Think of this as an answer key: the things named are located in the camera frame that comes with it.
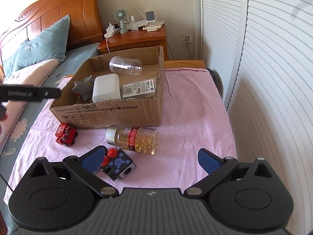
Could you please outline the black fidget cube red buttons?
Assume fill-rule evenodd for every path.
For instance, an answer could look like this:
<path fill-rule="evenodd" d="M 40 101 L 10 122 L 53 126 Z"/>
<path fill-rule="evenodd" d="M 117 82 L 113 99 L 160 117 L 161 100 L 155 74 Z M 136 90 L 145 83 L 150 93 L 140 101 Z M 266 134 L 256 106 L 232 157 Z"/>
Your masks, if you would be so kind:
<path fill-rule="evenodd" d="M 126 178 L 136 169 L 133 160 L 122 150 L 111 148 L 106 151 L 100 170 L 111 180 Z"/>

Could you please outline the red toy train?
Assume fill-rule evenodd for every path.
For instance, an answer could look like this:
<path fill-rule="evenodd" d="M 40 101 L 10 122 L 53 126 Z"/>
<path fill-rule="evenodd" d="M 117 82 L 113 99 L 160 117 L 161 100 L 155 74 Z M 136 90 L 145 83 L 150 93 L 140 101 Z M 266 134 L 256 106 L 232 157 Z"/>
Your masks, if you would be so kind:
<path fill-rule="evenodd" d="M 63 146 L 72 146 L 75 142 L 75 138 L 78 136 L 75 127 L 68 123 L 61 123 L 55 133 L 56 142 Z"/>

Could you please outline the capsule bottle silver cap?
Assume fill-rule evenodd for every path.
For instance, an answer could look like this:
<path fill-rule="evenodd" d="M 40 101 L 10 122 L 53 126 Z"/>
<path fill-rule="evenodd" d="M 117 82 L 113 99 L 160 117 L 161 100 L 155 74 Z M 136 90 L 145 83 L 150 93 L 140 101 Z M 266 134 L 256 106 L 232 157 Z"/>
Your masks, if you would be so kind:
<path fill-rule="evenodd" d="M 155 155 L 159 148 L 160 135 L 154 128 L 111 125 L 106 131 L 106 141 L 122 150 Z"/>

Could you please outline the grey rhino toy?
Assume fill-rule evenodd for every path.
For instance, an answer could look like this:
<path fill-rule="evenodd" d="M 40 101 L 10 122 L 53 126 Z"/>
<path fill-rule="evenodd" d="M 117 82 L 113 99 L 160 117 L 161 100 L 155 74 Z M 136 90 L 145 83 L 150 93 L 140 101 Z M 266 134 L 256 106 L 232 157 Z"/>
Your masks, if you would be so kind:
<path fill-rule="evenodd" d="M 85 78 L 83 81 L 75 81 L 73 92 L 82 99 L 82 101 L 87 102 L 92 97 L 94 86 L 94 77 L 92 75 Z"/>

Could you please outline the white frosted plastic container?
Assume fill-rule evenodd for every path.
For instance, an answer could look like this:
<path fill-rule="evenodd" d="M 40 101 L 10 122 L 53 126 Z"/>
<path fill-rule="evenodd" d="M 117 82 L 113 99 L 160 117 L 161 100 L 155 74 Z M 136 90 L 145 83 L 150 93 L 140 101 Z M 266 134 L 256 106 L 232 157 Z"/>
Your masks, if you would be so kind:
<path fill-rule="evenodd" d="M 119 76 L 115 73 L 97 76 L 93 86 L 93 102 L 120 99 Z"/>

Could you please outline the pink card pack box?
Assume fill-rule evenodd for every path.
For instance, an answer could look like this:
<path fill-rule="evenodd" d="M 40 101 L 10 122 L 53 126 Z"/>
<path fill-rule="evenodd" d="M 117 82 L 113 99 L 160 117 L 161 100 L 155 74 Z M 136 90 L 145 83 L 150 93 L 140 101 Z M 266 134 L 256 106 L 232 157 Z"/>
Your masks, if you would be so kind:
<path fill-rule="evenodd" d="M 155 79 L 148 79 L 135 83 L 125 84 L 121 89 L 121 97 L 128 98 L 148 98 L 155 95 L 156 81 Z"/>

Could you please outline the clear plastic cup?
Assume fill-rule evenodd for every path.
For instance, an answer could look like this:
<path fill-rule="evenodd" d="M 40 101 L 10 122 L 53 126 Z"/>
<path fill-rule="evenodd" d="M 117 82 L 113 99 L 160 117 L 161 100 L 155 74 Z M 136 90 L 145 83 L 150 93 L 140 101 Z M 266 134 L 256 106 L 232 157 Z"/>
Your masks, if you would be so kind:
<path fill-rule="evenodd" d="M 138 59 L 115 56 L 109 61 L 109 69 L 116 74 L 140 75 L 142 62 Z"/>

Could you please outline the pink floral duvet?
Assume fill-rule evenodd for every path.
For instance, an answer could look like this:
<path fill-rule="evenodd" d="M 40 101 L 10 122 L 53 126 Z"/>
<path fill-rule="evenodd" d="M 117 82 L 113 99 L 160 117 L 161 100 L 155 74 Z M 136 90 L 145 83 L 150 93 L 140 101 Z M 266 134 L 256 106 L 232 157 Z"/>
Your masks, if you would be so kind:
<path fill-rule="evenodd" d="M 1 147 L 28 102 L 61 97 L 60 90 L 42 86 L 58 65 L 56 59 L 41 61 L 14 72 L 1 83 Z"/>

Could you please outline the pink table cloth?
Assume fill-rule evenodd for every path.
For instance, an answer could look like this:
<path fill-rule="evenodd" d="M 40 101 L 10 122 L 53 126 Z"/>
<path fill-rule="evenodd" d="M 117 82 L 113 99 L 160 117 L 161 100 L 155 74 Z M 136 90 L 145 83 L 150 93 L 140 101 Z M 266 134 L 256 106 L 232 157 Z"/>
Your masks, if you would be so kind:
<path fill-rule="evenodd" d="M 99 145 L 107 146 L 105 129 L 79 130 L 73 146 L 61 146 L 55 141 L 58 125 L 48 105 L 35 115 L 34 122 L 23 117 L 15 125 L 1 154 L 1 167 L 13 162 L 8 185 L 4 187 L 5 203 L 36 158 L 61 161 L 70 155 L 81 156 Z M 155 155 L 128 152 L 136 169 L 125 179 L 113 182 L 118 190 L 126 187 L 185 190 L 206 176 L 198 164 L 199 149 L 206 148 L 220 157 L 236 155 L 227 112 L 206 70 L 165 70 L 162 121 L 157 130 L 160 144 Z"/>

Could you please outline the blue pillow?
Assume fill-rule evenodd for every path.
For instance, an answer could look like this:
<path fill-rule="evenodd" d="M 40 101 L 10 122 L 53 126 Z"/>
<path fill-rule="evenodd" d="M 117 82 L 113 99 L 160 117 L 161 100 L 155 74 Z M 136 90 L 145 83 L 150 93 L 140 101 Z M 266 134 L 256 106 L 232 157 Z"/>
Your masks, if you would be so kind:
<path fill-rule="evenodd" d="M 8 77 L 20 69 L 49 59 L 64 61 L 70 23 L 71 18 L 67 14 L 32 40 L 22 43 L 3 63 L 4 75 Z"/>

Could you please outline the brown cardboard box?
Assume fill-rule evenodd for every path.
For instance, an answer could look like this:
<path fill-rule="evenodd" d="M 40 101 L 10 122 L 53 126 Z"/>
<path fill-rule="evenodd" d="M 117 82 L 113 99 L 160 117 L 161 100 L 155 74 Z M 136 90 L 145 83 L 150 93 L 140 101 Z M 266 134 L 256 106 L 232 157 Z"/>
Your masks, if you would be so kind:
<path fill-rule="evenodd" d="M 139 60 L 139 75 L 113 72 L 113 58 Z M 162 117 L 164 54 L 161 46 L 111 52 L 87 59 L 50 105 L 61 122 L 90 129 L 122 126 L 159 126 Z"/>

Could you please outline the wooden headboard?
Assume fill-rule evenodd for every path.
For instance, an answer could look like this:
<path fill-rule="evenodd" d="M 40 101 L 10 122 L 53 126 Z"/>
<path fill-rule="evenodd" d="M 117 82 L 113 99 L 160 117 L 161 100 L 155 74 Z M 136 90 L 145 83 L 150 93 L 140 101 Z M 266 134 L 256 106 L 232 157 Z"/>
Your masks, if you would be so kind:
<path fill-rule="evenodd" d="M 1 61 L 10 57 L 20 42 L 33 39 L 66 15 L 71 20 L 68 50 L 103 40 L 97 0 L 38 0 L 20 13 L 1 35 Z"/>

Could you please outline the small green desk fan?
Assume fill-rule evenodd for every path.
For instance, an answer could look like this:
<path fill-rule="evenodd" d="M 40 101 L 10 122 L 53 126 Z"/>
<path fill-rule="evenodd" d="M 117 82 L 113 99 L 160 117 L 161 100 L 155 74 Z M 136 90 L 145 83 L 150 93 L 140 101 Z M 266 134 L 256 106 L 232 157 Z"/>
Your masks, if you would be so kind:
<path fill-rule="evenodd" d="M 120 26 L 119 26 L 120 33 L 121 34 L 127 33 L 128 32 L 127 27 L 126 27 L 127 24 L 125 23 L 125 20 L 127 18 L 127 11 L 125 9 L 117 9 L 114 12 L 114 17 L 120 23 Z"/>

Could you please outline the clear spray bottle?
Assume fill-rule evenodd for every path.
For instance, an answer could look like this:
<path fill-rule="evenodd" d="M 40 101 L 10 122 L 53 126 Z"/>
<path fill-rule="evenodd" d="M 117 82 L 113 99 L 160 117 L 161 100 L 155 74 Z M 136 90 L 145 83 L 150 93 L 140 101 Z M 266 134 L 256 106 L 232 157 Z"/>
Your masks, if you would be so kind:
<path fill-rule="evenodd" d="M 133 15 L 131 16 L 130 26 L 131 26 L 131 30 L 132 31 L 137 31 L 138 30 L 137 22 L 136 22 L 136 20 L 135 20 Z"/>

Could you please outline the wall power outlet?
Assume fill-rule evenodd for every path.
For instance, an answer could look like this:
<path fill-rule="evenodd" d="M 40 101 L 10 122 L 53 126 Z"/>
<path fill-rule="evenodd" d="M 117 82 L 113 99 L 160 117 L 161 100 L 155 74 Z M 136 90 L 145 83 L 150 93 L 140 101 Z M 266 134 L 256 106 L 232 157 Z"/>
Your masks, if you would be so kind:
<path fill-rule="evenodd" d="M 184 34 L 183 35 L 183 43 L 186 43 L 186 44 L 192 43 L 192 35 Z"/>

